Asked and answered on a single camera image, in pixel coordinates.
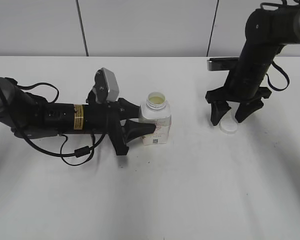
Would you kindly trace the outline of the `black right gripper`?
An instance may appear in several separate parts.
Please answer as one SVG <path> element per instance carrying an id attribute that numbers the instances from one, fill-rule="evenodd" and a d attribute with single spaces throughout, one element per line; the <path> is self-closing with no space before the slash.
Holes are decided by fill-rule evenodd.
<path id="1" fill-rule="evenodd" d="M 231 109 L 227 102 L 235 102 L 240 103 L 235 113 L 235 119 L 238 123 L 242 123 L 264 106 L 261 98 L 268 99 L 271 94 L 272 91 L 267 87 L 259 87 L 256 94 L 250 98 L 233 95 L 223 86 L 207 91 L 205 99 L 211 105 L 210 121 L 213 126 L 217 126 L 223 116 Z"/>

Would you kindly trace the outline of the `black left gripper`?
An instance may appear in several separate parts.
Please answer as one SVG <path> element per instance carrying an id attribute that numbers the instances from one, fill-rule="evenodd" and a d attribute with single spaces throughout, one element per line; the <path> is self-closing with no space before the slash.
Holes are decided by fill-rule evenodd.
<path id="1" fill-rule="evenodd" d="M 86 129 L 107 134 L 116 155 L 127 155 L 129 151 L 127 143 L 153 134 L 156 130 L 156 125 L 153 123 L 130 120 L 139 118 L 140 106 L 122 97 L 117 101 L 97 103 L 96 96 L 93 91 L 90 91 L 86 99 Z"/>

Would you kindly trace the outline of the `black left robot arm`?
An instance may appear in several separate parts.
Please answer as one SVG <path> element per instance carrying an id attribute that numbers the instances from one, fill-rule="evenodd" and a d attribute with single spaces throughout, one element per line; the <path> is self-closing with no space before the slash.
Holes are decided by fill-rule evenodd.
<path id="1" fill-rule="evenodd" d="M 109 137 L 116 155 L 125 156 L 128 142 L 156 129 L 153 123 L 135 121 L 140 107 L 118 96 L 115 75 L 105 68 L 95 74 L 86 104 L 49 102 L 30 93 L 33 88 L 33 85 L 18 85 L 13 78 L 0 77 L 0 122 L 36 150 L 40 148 L 33 139 L 100 134 Z"/>

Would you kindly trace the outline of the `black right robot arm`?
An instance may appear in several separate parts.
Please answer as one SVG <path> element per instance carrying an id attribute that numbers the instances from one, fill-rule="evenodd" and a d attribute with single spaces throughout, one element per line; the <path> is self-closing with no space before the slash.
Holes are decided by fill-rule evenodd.
<path id="1" fill-rule="evenodd" d="M 261 85 L 269 78 L 270 66 L 290 82 L 289 76 L 274 62 L 275 56 L 287 45 L 300 45 L 300 0 L 294 5 L 285 0 L 281 4 L 262 2 L 246 22 L 245 44 L 240 56 L 207 60 L 209 71 L 228 71 L 224 85 L 205 95 L 211 107 L 213 126 L 231 109 L 230 102 L 239 104 L 235 119 L 241 123 L 264 106 L 262 100 L 268 99 L 272 91 L 280 91 L 271 83 L 267 87 Z"/>

